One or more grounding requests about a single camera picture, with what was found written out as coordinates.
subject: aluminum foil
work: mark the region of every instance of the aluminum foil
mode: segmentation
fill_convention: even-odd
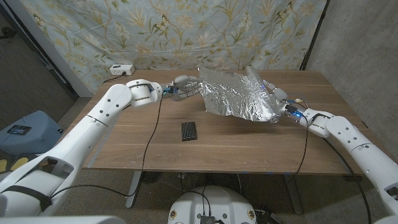
[[[246,68],[246,76],[210,70],[200,65],[198,70],[207,112],[251,121],[278,121],[280,115],[274,110],[276,105],[272,95],[253,67]]]

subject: wooden table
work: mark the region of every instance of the wooden table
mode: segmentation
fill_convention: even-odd
[[[105,83],[70,126],[74,127],[115,83],[144,78],[169,83],[179,75],[198,76],[195,70],[141,70],[133,76]],[[304,99],[315,110],[329,111],[349,119],[366,137],[386,150],[375,135],[320,72],[259,72],[261,77],[285,90],[290,99]],[[85,167],[172,172],[294,173],[303,156],[305,128],[288,117],[278,123],[251,122],[232,116],[205,112],[200,95],[174,102],[163,100],[157,130],[154,130],[159,103],[123,111],[106,144],[93,150]],[[194,121],[196,141],[181,140],[181,123]],[[355,173],[361,174],[351,156],[335,144]],[[308,134],[307,154],[299,174],[348,174],[338,156],[316,135]]]

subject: blue bin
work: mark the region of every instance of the blue bin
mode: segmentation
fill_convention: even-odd
[[[19,155],[45,153],[60,139],[63,129],[43,111],[36,111],[0,131],[0,150]]]

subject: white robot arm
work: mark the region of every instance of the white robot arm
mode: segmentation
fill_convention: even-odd
[[[287,94],[283,90],[266,81],[264,84],[274,93],[279,108],[285,109],[284,114],[302,126],[308,126],[310,132],[321,138],[332,135],[344,146],[379,192],[389,215],[395,217],[395,222],[398,221],[398,165],[346,118],[326,111],[296,108],[287,101]]]
[[[147,80],[133,80],[126,85],[113,85],[94,108],[54,148],[21,166],[0,183],[0,217],[52,215],[65,201],[88,154],[95,148],[107,128],[116,123],[119,114],[128,106],[138,108],[159,101],[163,96],[179,101],[198,93],[195,77],[177,77],[173,92]],[[48,159],[56,161],[52,170],[40,164]]]

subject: power strip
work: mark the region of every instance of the power strip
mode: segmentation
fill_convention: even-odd
[[[112,65],[109,70],[112,75],[122,75],[123,72],[126,72],[126,75],[132,75],[136,69],[134,65]]]

